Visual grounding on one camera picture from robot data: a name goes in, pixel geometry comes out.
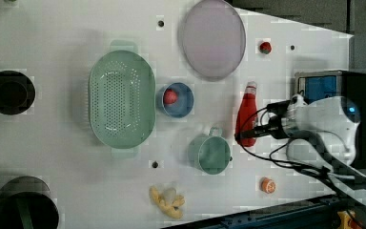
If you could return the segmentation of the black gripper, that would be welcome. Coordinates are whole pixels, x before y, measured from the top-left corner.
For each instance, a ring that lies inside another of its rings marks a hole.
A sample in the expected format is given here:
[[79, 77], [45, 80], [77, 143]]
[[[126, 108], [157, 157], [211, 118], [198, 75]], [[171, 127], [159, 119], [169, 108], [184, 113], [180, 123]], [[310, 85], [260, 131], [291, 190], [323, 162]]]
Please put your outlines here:
[[248, 139], [253, 137], [263, 137], [270, 135], [275, 139], [291, 138], [291, 134], [285, 131], [284, 120], [291, 101], [285, 100], [272, 103], [266, 106], [268, 113], [273, 113], [267, 124], [260, 125], [254, 130], [243, 131], [234, 135], [235, 139]]

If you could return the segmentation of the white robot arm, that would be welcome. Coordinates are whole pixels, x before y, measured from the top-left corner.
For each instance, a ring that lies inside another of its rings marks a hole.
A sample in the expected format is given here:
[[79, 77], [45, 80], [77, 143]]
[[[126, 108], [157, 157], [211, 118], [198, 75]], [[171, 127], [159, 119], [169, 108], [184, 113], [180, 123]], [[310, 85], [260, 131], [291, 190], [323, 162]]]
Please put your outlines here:
[[245, 119], [239, 125], [234, 139], [240, 146], [248, 139], [266, 135], [286, 139], [286, 157], [267, 156], [267, 161], [319, 180], [366, 211], [366, 175], [352, 167], [361, 122], [354, 102], [332, 96], [308, 104], [302, 95], [295, 94], [262, 110], [272, 115], [267, 123], [248, 128], [250, 120]]

